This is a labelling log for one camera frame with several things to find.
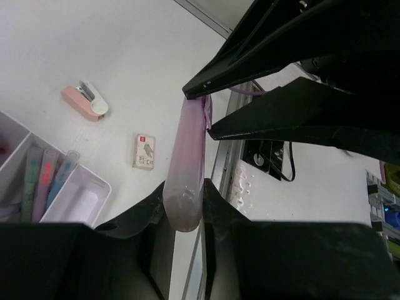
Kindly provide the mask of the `white compartment organizer box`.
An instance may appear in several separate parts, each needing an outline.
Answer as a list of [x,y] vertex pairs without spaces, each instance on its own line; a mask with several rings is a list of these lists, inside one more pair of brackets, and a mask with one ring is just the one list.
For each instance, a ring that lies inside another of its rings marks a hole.
[[96,224],[108,182],[1,113],[1,221]]

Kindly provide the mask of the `dark green pen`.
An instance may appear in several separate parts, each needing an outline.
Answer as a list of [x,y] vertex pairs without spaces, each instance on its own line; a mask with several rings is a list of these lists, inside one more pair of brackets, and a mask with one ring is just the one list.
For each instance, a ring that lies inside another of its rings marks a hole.
[[21,201],[21,221],[30,222],[36,184],[39,179],[43,150],[31,147],[27,152],[26,169],[24,174],[24,189]]

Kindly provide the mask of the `purple highlighter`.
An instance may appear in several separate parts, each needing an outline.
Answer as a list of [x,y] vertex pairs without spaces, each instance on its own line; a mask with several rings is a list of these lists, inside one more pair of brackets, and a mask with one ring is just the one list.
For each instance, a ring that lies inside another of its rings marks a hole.
[[183,101],[162,192],[171,227],[183,233],[195,230],[202,218],[206,131],[212,114],[210,95]]

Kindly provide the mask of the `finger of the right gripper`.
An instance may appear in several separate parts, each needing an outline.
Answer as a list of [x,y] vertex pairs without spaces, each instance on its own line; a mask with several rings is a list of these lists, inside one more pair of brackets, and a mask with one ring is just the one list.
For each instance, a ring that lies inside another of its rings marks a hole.
[[196,99],[305,59],[397,50],[399,1],[254,1],[182,91]]
[[348,94],[297,78],[214,123],[215,140],[265,139],[335,147],[399,162],[399,93]]

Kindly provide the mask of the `small white eraser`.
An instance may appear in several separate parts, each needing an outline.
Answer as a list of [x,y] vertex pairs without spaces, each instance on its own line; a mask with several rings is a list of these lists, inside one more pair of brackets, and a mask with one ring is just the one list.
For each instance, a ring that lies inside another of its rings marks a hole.
[[134,142],[133,164],[134,168],[152,170],[155,156],[155,137],[138,134]]

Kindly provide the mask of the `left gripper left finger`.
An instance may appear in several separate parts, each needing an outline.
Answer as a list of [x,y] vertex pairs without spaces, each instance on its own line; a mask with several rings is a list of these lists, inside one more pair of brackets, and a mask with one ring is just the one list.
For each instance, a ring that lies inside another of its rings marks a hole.
[[1,224],[2,299],[167,299],[175,232],[163,187],[95,228]]

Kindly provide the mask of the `front aluminium rail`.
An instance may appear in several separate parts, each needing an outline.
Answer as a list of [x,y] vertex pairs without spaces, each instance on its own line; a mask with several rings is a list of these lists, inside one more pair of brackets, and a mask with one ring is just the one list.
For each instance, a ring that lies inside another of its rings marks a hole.
[[[185,10],[202,21],[223,38],[227,38],[238,24],[251,1],[178,1]],[[228,197],[236,162],[243,153],[242,141],[221,141],[218,144],[211,179],[224,198]],[[204,299],[206,267],[204,226],[199,225],[191,255],[183,299]]]

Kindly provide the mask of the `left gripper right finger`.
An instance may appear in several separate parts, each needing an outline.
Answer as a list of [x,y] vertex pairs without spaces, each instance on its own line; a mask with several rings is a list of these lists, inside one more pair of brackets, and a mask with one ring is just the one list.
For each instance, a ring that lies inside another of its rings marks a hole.
[[348,222],[251,221],[210,179],[203,198],[206,299],[396,299],[381,237]]

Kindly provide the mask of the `blue pen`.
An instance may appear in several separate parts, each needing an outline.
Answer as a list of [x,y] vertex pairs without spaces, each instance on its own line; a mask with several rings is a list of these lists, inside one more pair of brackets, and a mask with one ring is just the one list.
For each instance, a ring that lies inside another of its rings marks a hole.
[[47,211],[50,205],[53,203],[55,197],[58,195],[62,186],[66,182],[69,175],[76,167],[80,158],[80,154],[77,151],[70,150],[64,157],[62,164],[60,165],[50,188],[49,195],[45,204],[45,210]]

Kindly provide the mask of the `pink pen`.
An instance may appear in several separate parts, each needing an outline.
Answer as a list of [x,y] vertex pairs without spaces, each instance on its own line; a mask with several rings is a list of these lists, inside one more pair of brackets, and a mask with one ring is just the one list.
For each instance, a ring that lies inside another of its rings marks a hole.
[[32,222],[41,220],[44,214],[44,207],[48,198],[49,188],[53,180],[56,163],[59,153],[53,149],[45,149],[42,157],[39,181],[32,209]]

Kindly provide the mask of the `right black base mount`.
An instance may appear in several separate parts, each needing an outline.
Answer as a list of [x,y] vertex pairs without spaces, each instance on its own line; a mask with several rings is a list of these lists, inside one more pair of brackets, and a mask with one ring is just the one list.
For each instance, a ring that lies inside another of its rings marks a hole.
[[245,140],[241,159],[279,181],[293,182],[296,178],[296,167],[292,142],[288,144],[287,153],[291,167],[290,176],[283,174],[283,141]]

